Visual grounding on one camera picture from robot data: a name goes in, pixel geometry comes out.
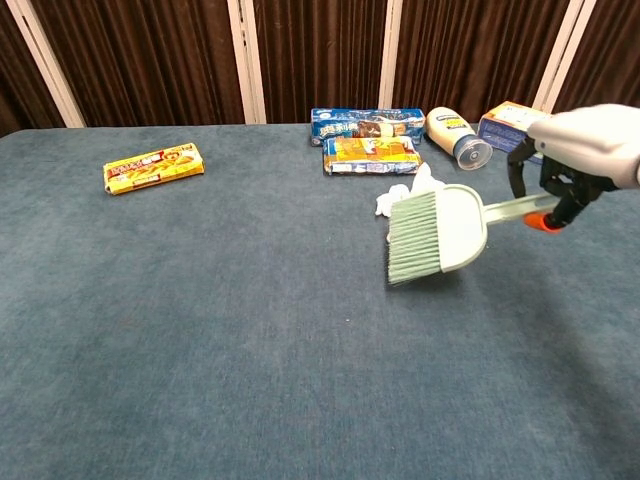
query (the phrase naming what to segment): snack package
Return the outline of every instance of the snack package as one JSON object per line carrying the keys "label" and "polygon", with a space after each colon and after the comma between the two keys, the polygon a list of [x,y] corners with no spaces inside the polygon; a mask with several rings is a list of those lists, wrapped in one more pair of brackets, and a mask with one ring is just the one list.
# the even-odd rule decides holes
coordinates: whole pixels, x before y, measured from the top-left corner
{"label": "snack package", "polygon": [[[482,116],[478,136],[498,150],[509,153],[525,138],[529,125],[547,117],[548,113],[513,102],[503,102]],[[541,154],[530,158],[536,163],[540,163],[541,159]]]}
{"label": "snack package", "polygon": [[204,173],[204,169],[204,160],[193,143],[123,158],[102,167],[104,189],[112,195]]}
{"label": "snack package", "polygon": [[415,144],[424,135],[424,113],[419,108],[394,110],[348,110],[314,108],[311,110],[311,145],[319,146],[328,138],[371,138],[408,136]]}
{"label": "snack package", "polygon": [[351,174],[413,174],[422,163],[409,137],[330,138],[323,148],[324,170]]}

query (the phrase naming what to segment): blue box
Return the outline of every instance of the blue box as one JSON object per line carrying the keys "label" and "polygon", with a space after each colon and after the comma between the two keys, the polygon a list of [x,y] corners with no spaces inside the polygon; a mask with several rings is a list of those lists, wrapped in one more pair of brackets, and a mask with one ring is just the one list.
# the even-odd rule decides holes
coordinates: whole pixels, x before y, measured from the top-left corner
{"label": "blue box", "polygon": [[419,108],[388,110],[349,110],[314,108],[311,110],[311,145],[320,146],[327,138],[410,137],[414,144],[424,135],[424,113]]}
{"label": "blue box", "polygon": [[[533,108],[504,102],[482,116],[478,136],[498,150],[510,153],[524,140],[529,125],[548,116]],[[537,153],[529,160],[541,163],[542,154]]]}

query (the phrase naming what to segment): broom bristles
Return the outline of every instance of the broom bristles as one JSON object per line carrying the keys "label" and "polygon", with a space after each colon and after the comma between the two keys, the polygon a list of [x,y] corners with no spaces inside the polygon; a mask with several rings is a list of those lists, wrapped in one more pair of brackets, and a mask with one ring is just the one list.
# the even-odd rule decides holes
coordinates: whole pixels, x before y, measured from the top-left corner
{"label": "broom bristles", "polygon": [[389,283],[441,271],[438,242],[435,192],[395,203],[389,219]]}

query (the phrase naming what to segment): white frame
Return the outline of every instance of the white frame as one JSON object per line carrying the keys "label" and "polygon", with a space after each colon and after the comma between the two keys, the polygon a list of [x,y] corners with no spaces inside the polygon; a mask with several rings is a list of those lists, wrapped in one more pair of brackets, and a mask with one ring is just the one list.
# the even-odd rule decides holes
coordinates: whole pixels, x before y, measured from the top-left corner
{"label": "white frame", "polygon": [[533,108],[552,113],[597,0],[571,0],[551,50]]}
{"label": "white frame", "polygon": [[247,124],[267,123],[253,0],[227,0],[233,50]]}
{"label": "white frame", "polygon": [[393,104],[393,85],[396,79],[396,60],[398,57],[401,21],[402,0],[387,0],[378,108],[391,108]]}
{"label": "white frame", "polygon": [[80,128],[86,124],[69,84],[60,69],[60,64],[42,29],[42,25],[30,0],[6,0],[13,18],[18,24],[29,51],[40,70],[60,116],[67,127]]}

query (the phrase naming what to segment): hand broom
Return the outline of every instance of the hand broom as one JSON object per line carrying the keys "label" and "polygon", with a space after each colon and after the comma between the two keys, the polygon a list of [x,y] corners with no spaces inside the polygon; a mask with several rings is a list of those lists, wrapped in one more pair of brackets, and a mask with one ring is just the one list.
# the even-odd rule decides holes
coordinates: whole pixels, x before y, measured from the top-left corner
{"label": "hand broom", "polygon": [[396,202],[389,218],[388,281],[396,285],[462,268],[484,249],[487,225],[548,212],[557,203],[558,198],[542,193],[484,206],[465,185]]}

